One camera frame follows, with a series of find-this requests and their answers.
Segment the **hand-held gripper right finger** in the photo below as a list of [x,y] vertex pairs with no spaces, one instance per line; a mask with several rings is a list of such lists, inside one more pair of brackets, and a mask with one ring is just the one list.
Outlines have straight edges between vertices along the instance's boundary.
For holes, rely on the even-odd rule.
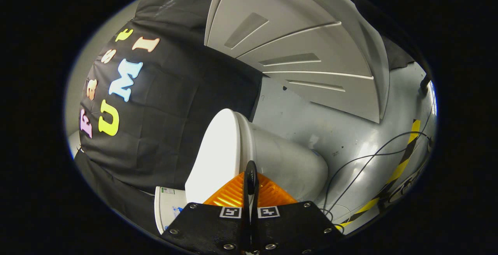
[[260,255],[318,255],[342,239],[312,201],[251,209],[251,244]]

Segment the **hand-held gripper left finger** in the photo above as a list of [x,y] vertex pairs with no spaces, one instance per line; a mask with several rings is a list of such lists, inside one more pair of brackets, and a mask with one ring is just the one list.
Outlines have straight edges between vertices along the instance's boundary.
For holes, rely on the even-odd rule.
[[188,255],[243,255],[251,246],[249,195],[254,191],[254,163],[242,176],[242,205],[189,202],[161,239]]

